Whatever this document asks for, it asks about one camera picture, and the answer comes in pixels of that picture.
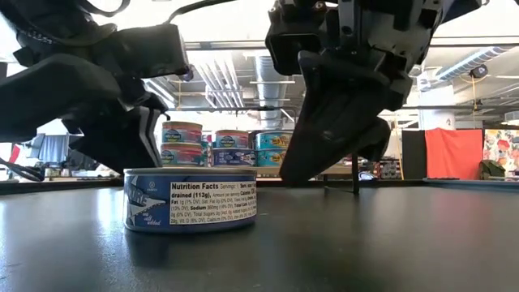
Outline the floral cloth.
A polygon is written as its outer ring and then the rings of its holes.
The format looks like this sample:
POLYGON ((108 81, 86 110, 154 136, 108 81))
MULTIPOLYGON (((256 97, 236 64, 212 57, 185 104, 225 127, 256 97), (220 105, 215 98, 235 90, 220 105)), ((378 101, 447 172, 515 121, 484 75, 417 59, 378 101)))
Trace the floral cloth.
POLYGON ((483 159, 495 161, 506 177, 519 178, 519 130, 484 131, 483 159))

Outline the corrugated silver duct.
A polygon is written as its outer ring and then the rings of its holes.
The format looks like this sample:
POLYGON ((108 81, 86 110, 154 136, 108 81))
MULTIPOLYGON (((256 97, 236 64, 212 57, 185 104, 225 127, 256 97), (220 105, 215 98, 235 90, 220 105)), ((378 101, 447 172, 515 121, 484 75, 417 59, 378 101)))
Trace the corrugated silver duct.
POLYGON ((498 58, 500 55, 507 53, 512 47, 489 46, 478 52, 471 54, 469 57, 462 59, 460 62, 450 67, 444 67, 435 74, 435 79, 439 81, 450 81, 464 74, 470 74, 475 67, 490 62, 498 58))

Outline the black partition panel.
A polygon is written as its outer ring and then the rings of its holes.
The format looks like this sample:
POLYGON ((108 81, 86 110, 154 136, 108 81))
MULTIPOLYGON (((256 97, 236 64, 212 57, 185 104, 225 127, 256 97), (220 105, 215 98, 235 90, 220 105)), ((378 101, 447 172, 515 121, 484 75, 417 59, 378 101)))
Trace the black partition panel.
POLYGON ((427 176, 424 131, 402 132, 402 168, 405 180, 422 180, 427 176))

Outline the silver air duct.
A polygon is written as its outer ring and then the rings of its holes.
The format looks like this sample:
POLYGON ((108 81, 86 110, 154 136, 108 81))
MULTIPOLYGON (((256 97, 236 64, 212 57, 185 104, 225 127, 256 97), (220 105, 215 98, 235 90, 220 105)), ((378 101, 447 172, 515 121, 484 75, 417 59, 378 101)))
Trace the silver air duct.
POLYGON ((292 118, 282 109, 288 85, 292 84, 292 80, 275 70, 273 60, 269 56, 256 55, 254 62, 259 105, 272 108, 259 112, 259 124, 264 130, 283 129, 286 121, 292 122, 292 118))

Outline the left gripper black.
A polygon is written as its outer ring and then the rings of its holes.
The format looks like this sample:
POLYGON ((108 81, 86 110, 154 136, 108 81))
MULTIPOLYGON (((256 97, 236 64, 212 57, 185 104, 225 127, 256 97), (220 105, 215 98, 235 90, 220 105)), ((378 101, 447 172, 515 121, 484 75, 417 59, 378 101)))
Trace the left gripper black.
POLYGON ((71 147, 118 173, 161 165, 153 129, 169 106, 153 92, 130 108, 114 75, 85 59, 56 54, 0 80, 0 143, 24 142, 61 118, 83 136, 71 147))

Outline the wooden shelf black metal frame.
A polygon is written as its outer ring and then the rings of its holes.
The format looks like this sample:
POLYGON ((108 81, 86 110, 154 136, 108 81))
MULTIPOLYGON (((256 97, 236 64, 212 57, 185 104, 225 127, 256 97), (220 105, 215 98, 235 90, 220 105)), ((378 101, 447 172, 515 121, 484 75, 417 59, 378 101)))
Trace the wooden shelf black metal frame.
POLYGON ((224 165, 216 166, 216 169, 254 170, 259 181, 259 187, 291 187, 291 188, 323 188, 324 190, 342 189, 358 195, 360 192, 358 158, 354 156, 351 165, 333 165, 320 174, 309 178, 305 182, 285 182, 279 175, 279 166, 243 166, 224 165))

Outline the black table mat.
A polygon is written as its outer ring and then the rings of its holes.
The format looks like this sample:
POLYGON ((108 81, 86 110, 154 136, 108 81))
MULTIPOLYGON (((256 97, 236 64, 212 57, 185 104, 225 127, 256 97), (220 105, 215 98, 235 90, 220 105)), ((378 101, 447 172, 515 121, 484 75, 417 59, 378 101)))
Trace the black table mat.
POLYGON ((519 292, 519 194, 264 189, 254 225, 125 229, 119 189, 0 197, 0 292, 519 292))

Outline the silver-lid can white teal label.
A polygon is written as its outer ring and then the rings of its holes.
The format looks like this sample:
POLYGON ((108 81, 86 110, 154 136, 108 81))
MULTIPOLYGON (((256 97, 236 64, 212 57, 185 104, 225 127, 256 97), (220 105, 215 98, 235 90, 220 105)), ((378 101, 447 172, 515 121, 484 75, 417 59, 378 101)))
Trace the silver-lid can white teal label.
POLYGON ((283 163, 286 150, 271 148, 256 151, 256 165, 258 167, 279 167, 283 163))

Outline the blue grey curtain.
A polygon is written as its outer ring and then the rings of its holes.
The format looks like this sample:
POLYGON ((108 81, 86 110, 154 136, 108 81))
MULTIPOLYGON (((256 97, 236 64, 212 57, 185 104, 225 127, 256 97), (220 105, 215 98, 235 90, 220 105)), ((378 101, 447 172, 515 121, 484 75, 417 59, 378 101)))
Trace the blue grey curtain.
POLYGON ((70 136, 37 134, 28 144, 28 158, 45 163, 61 163, 67 158, 70 136))

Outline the orange cloth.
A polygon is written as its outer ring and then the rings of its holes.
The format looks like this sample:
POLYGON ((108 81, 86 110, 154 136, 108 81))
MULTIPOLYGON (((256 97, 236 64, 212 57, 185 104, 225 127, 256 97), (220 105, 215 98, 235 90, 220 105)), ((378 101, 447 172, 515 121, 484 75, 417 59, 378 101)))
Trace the orange cloth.
POLYGON ((425 131, 427 178, 477 180, 478 166, 483 159, 483 131, 425 131))

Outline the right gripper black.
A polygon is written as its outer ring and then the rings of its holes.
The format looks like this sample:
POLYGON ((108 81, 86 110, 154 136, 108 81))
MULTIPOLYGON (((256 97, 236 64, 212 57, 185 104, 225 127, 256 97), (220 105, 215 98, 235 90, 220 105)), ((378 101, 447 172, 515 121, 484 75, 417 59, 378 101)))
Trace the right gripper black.
POLYGON ((307 90, 279 172, 287 183, 349 154, 383 157, 391 128, 378 114, 406 102, 409 72, 442 22, 442 0, 336 1, 313 27, 318 45, 298 52, 307 90))

